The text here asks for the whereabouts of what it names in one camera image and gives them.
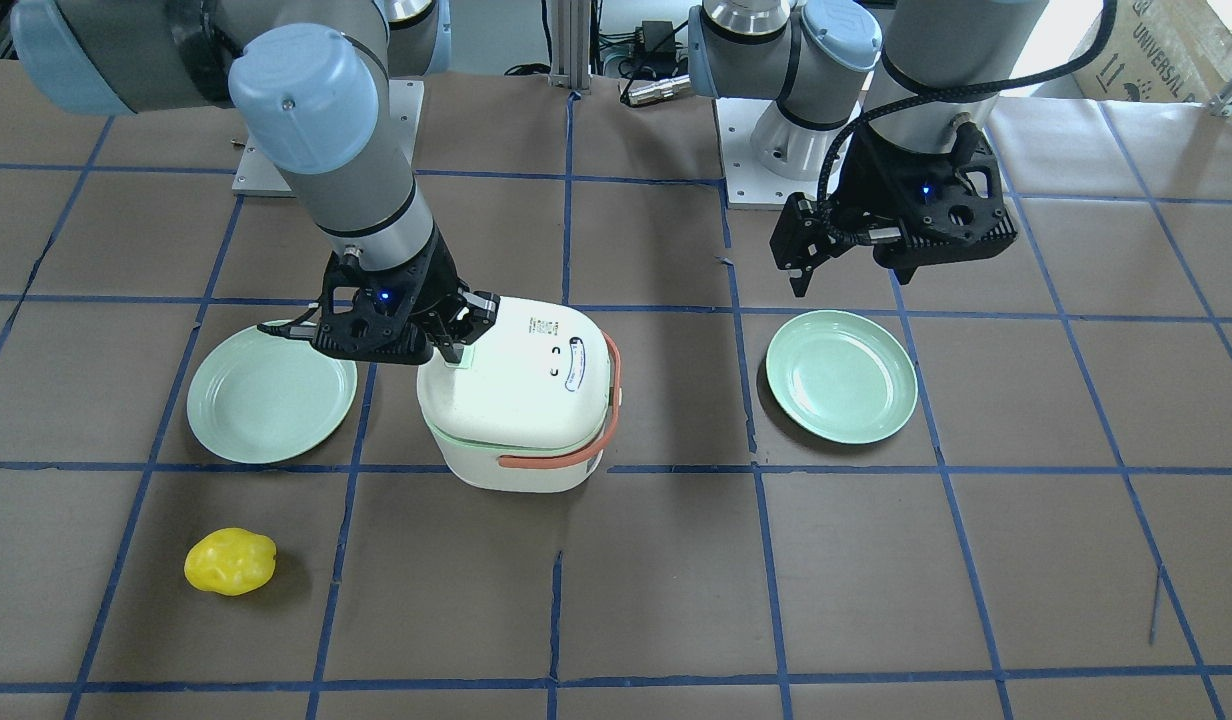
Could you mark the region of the cream white rice cooker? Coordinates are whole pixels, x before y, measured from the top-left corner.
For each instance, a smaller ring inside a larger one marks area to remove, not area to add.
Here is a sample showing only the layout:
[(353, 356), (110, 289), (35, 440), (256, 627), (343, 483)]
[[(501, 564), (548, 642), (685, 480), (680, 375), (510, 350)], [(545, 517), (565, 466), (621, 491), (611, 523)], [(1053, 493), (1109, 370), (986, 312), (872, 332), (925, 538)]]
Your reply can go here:
[(574, 307), (503, 297), (460, 364), (418, 369), (421, 415), (448, 468), (482, 489), (565, 492), (618, 427), (618, 346)]

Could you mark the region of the green plate far side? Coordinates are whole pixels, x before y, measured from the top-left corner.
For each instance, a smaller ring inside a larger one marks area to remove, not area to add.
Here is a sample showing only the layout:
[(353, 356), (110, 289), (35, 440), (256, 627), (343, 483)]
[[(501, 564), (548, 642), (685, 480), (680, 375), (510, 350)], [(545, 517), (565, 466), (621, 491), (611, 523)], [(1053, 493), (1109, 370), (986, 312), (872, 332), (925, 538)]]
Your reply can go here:
[(917, 365), (894, 334), (860, 314), (793, 316), (772, 334), (764, 365), (784, 413), (832, 443), (880, 443), (917, 411)]

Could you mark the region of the green plate near yellow fruit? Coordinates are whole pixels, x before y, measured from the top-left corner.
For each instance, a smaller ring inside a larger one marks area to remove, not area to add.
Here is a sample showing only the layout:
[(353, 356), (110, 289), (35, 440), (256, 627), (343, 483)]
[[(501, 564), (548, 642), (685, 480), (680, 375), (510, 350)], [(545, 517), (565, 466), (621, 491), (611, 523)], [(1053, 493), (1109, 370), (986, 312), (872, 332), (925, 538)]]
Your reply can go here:
[(187, 392), (193, 436), (233, 462), (269, 464), (315, 448), (342, 424), (357, 366), (251, 327), (214, 346)]

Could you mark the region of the yellow plastic fruit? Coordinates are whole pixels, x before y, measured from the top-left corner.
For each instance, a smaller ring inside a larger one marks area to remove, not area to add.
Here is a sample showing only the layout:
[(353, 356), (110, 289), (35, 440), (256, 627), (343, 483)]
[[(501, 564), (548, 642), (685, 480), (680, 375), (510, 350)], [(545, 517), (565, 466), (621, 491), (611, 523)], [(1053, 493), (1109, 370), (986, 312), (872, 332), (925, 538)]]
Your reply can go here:
[(274, 578), (276, 556), (274, 539), (244, 528), (222, 528), (191, 547), (184, 575), (196, 589), (240, 595)]

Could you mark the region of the cardboard box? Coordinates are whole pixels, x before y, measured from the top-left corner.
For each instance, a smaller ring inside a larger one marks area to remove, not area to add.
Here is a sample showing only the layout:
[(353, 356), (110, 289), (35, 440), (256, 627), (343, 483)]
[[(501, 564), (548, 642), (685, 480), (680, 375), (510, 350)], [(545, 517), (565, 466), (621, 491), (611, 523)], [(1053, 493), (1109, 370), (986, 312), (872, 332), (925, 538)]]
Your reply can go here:
[(1119, 1), (1100, 55), (1074, 73), (1085, 97), (1205, 102), (1232, 79), (1232, 1)]

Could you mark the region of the aluminium frame post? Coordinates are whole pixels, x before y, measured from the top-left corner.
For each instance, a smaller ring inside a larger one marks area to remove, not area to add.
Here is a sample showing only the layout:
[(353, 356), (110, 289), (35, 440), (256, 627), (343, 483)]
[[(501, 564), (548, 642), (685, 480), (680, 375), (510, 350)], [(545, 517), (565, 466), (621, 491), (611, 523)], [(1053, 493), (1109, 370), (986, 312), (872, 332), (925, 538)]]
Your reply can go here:
[(546, 1), (552, 47), (549, 85), (582, 96), (590, 92), (593, 7), (593, 1)]

